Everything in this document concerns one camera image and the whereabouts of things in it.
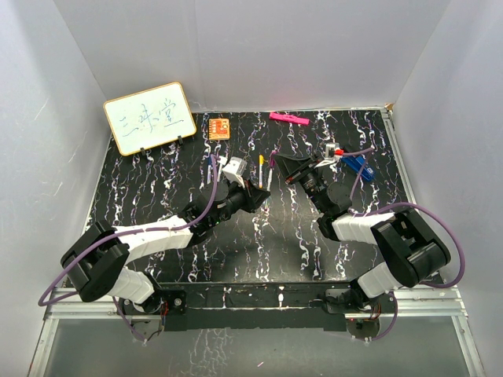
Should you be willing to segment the purple pen cap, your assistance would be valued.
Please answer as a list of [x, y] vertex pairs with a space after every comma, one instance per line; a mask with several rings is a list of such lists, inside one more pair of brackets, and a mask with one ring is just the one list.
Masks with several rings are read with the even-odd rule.
[[271, 168], [274, 168], [274, 166], [275, 166], [275, 164], [276, 164], [276, 163], [275, 163], [275, 160], [274, 160], [274, 156], [275, 156], [275, 154], [276, 154], [276, 152], [275, 152], [275, 151], [272, 151], [272, 152], [270, 153], [269, 165], [270, 165], [270, 167], [271, 167]]

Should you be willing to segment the yellow-tipped white pen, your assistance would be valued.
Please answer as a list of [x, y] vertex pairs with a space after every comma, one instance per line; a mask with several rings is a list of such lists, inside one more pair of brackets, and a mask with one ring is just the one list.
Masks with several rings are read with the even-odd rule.
[[263, 188], [263, 164], [264, 164], [264, 156], [261, 154], [259, 155], [259, 172], [258, 172], [260, 189]]

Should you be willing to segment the purple-tipped white pen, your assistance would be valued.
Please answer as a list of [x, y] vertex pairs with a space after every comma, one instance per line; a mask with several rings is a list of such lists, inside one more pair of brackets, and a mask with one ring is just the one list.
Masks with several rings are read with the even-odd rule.
[[272, 184], [272, 179], [273, 179], [273, 172], [274, 172], [274, 169], [271, 167], [269, 169], [269, 173], [268, 173], [268, 178], [267, 178], [267, 190], [270, 191], [270, 187], [271, 187], [271, 184]]

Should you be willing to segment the green-tipped white pen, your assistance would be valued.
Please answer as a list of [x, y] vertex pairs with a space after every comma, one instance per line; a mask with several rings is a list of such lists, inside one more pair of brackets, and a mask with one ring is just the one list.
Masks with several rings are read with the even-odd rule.
[[219, 156], [217, 181], [220, 181], [221, 174], [222, 174], [222, 168], [225, 166], [225, 161], [226, 161], [226, 158], [224, 156]]

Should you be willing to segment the blue-tipped white pen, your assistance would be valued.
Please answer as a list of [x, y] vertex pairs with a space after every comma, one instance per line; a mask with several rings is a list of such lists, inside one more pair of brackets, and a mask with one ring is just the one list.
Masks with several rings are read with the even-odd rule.
[[210, 185], [212, 183], [212, 178], [213, 178], [213, 155], [210, 154], [207, 158], [207, 185]]

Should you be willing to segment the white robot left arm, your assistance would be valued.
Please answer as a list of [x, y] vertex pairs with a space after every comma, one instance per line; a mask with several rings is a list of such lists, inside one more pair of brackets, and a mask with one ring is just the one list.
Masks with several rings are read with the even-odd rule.
[[109, 295], [133, 302], [145, 313], [162, 304], [159, 289], [146, 273], [127, 265], [161, 251], [181, 250], [202, 243], [211, 230], [231, 219], [239, 210], [253, 213], [270, 197], [270, 192], [249, 180], [240, 186], [221, 181], [203, 191], [178, 214], [144, 225], [113, 227], [97, 221], [61, 258], [69, 280], [83, 302]]

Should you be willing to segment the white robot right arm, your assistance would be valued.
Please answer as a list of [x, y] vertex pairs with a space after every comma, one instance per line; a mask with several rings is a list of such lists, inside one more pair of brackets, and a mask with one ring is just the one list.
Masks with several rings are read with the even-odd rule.
[[324, 237], [377, 246], [384, 261], [350, 282], [335, 301], [366, 312], [379, 296], [400, 287], [414, 287], [447, 265], [450, 252], [417, 210], [357, 216], [350, 212], [350, 190], [339, 182], [328, 183], [321, 175], [322, 158], [297, 158], [274, 154], [285, 183], [298, 183], [321, 213], [318, 228]]

